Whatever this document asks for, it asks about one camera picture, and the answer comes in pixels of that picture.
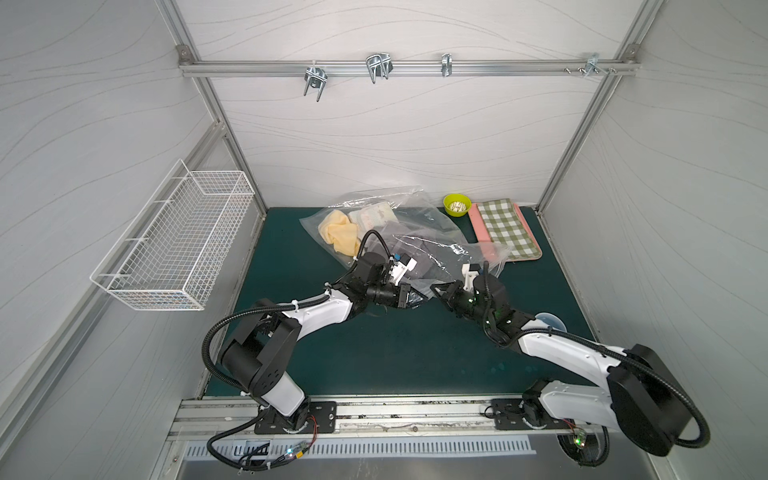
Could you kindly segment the clear plastic vacuum bag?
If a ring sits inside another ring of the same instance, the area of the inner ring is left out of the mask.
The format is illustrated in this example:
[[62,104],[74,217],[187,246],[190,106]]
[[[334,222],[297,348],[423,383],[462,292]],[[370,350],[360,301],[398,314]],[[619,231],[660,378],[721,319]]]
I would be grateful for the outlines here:
[[512,257],[511,248],[504,244],[467,240],[415,186],[347,193],[300,224],[346,267],[360,247],[383,256],[413,258],[416,265],[403,280],[428,297],[435,283],[462,281],[466,264],[488,264],[489,274],[497,277]]

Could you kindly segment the grey towel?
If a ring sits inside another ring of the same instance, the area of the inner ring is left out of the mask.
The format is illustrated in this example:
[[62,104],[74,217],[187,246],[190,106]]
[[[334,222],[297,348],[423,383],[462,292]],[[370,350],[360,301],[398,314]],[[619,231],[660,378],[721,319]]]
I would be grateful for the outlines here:
[[453,224],[447,228],[413,223],[388,223],[380,229],[392,254],[408,254],[417,261],[410,280],[450,282],[462,276],[462,265],[480,264],[476,249]]

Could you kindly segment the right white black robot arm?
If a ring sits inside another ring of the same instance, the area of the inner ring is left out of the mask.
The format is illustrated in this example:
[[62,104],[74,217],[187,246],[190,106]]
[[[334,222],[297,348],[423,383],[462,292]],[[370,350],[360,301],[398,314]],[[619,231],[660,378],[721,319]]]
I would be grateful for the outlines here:
[[551,420],[618,430],[655,456],[675,446],[709,440],[692,399],[650,348],[607,346],[567,331],[556,317],[512,308],[494,277],[436,283],[432,293],[452,313],[477,323],[500,348],[553,363],[585,379],[583,385],[541,379],[522,395],[518,412],[532,429]]

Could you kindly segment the white patterned towel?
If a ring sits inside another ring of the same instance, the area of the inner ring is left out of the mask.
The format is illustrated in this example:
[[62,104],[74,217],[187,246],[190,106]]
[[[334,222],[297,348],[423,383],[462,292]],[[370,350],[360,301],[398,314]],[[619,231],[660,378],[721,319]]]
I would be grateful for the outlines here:
[[362,237],[369,230],[376,230],[388,223],[398,223],[393,209],[386,201],[363,207],[348,214],[350,221],[357,227]]

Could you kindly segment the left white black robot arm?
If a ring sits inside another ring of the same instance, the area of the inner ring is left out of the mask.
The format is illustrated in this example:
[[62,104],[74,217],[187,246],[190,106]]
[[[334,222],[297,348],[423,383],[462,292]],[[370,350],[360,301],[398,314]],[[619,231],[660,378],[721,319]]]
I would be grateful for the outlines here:
[[405,280],[418,262],[407,254],[362,254],[322,294],[290,304],[262,305],[247,314],[222,346],[219,363],[235,387],[289,418],[308,408],[304,391],[286,372],[298,342],[362,313],[369,305],[413,308],[426,297]]

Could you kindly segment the yellow towel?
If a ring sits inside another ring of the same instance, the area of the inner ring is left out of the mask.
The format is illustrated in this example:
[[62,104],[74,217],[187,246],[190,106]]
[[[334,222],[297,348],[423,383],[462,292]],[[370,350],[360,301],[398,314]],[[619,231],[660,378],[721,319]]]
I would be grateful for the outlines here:
[[322,240],[341,255],[354,257],[360,247],[358,227],[340,210],[332,210],[318,226]]

